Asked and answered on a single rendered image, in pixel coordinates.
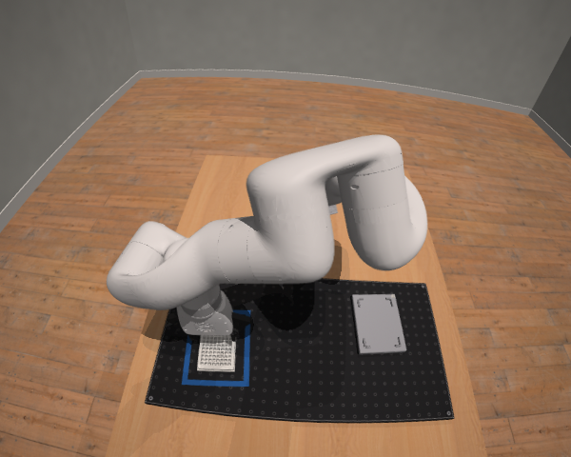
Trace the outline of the blue tape outline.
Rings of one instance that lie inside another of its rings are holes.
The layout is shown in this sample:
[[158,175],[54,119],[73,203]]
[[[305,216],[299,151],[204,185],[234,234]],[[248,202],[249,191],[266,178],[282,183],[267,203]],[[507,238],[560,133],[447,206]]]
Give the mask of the blue tape outline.
[[[250,310],[233,310],[239,314],[250,316]],[[244,359],[244,381],[210,381],[210,380],[188,380],[188,368],[192,341],[187,336],[187,347],[184,362],[182,385],[193,386],[217,386],[217,387],[249,387],[249,347],[250,347],[250,324],[245,328],[245,359]]]

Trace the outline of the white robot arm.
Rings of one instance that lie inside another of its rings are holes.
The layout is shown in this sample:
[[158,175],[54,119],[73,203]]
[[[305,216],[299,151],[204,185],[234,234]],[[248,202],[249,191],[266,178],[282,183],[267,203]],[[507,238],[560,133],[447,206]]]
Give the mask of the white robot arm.
[[221,304],[219,284],[318,281],[334,258],[328,207],[341,203],[350,242],[374,269],[403,267],[426,238],[422,196],[386,135],[268,161],[248,175],[246,190],[253,216],[209,222],[189,238],[145,222],[108,272],[110,294],[136,308],[181,306],[205,317]]

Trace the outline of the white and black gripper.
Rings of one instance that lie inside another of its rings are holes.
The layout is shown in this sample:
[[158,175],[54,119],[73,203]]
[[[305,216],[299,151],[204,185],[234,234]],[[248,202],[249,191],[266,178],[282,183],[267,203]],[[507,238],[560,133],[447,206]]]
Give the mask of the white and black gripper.
[[183,332],[187,333],[191,341],[194,340],[195,335],[225,336],[230,334],[232,341],[236,342],[236,337],[239,337],[239,330],[250,324],[250,317],[233,312],[226,295],[223,291],[221,293],[220,306],[208,316],[193,317],[186,314],[182,307],[177,307],[177,312],[167,315],[167,321],[174,324],[175,327],[181,328]]

